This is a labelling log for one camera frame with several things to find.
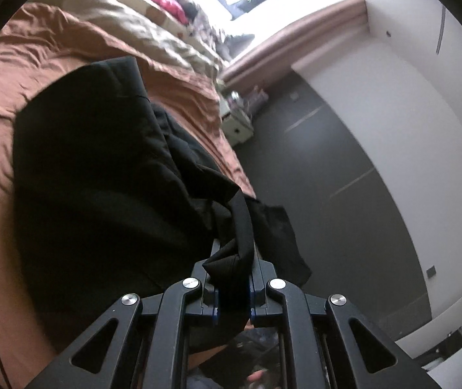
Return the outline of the black long-sleeve shirt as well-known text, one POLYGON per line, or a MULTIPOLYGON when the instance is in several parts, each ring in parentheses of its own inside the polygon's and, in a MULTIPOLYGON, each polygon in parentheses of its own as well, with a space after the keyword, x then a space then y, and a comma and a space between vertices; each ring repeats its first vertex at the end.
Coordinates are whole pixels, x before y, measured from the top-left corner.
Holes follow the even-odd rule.
POLYGON ((162 293, 202 263, 219 292, 205 350, 249 318, 254 253, 303 285, 311 270, 284 208, 225 177, 148 96, 132 57, 60 78, 17 114, 16 246, 44 331, 71 343, 122 295, 162 293))

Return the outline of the person's patterned grey legs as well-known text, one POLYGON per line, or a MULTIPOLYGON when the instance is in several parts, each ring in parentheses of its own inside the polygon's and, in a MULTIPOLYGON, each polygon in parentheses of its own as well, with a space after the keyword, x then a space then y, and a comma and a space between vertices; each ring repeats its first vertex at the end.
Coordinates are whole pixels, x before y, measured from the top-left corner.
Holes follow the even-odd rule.
POLYGON ((186 388, 281 388, 281 374, 278 331, 251 327, 190 371, 186 388))

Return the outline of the white bedside table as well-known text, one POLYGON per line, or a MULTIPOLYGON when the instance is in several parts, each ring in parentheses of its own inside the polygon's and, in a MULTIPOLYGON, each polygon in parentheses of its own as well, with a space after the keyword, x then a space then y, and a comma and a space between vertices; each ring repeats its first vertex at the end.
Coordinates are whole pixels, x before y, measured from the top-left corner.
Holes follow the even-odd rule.
POLYGON ((229 104, 226 99, 220 99, 219 116, 220 128, 232 147, 253 137, 254 127, 250 118, 238 105, 229 104))

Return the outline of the right pink curtain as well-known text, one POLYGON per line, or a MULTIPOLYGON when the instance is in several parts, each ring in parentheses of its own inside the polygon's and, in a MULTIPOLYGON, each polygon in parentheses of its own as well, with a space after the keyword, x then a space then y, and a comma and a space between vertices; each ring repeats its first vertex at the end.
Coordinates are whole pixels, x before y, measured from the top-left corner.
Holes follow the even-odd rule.
POLYGON ((225 89, 247 93, 267 89, 288 75, 312 51, 368 22, 365 0, 344 0, 315 11, 266 39, 219 75, 225 89))

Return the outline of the brown bed sheet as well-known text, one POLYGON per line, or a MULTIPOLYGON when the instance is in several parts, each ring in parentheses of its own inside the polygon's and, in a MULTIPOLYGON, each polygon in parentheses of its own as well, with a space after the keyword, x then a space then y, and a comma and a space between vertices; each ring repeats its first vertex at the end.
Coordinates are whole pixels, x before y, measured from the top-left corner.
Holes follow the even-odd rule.
POLYGON ((0 31, 0 386, 21 388, 126 292, 203 262, 210 341, 248 322, 252 187, 212 82, 56 7, 0 31))

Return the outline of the beige duvet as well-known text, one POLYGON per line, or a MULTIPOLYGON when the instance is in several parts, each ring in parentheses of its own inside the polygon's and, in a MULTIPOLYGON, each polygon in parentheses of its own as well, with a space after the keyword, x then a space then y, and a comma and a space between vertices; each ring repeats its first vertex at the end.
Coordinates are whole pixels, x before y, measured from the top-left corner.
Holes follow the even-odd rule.
POLYGON ((219 74, 216 62, 118 0, 36 0, 57 6, 100 27, 149 58, 186 68, 208 78, 219 74))

